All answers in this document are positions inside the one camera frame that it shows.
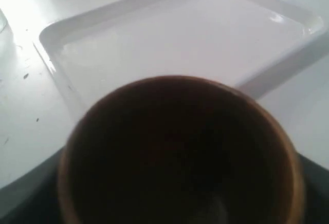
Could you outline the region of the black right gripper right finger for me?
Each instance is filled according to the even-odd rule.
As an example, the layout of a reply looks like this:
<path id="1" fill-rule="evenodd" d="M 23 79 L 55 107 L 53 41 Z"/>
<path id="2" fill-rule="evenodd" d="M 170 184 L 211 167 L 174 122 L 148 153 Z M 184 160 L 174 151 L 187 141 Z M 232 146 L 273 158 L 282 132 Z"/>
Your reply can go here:
<path id="1" fill-rule="evenodd" d="M 305 182 L 302 223 L 328 224 L 328 169 L 298 154 Z"/>

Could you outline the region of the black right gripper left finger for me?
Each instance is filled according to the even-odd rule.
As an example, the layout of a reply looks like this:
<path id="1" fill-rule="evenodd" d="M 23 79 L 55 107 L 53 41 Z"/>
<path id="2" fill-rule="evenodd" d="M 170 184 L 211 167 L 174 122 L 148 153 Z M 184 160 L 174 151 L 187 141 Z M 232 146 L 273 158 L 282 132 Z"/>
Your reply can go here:
<path id="1" fill-rule="evenodd" d="M 61 153 L 1 189 L 1 223 L 63 223 L 57 197 Z"/>

